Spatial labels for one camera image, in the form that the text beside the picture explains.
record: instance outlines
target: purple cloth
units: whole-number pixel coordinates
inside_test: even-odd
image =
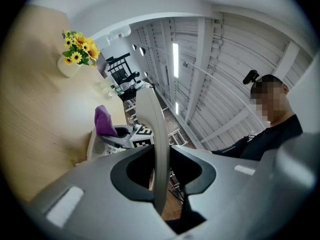
[[[95,108],[94,124],[97,135],[118,136],[116,129],[112,126],[111,115],[104,105]]]

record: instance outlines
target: flower pot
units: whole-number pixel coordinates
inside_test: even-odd
[[[82,64],[79,65],[77,63],[67,65],[65,63],[65,57],[63,55],[59,58],[58,63],[57,63],[57,67],[60,70],[60,72],[68,78],[73,77],[78,72],[78,70],[81,68],[81,66],[82,66]]]

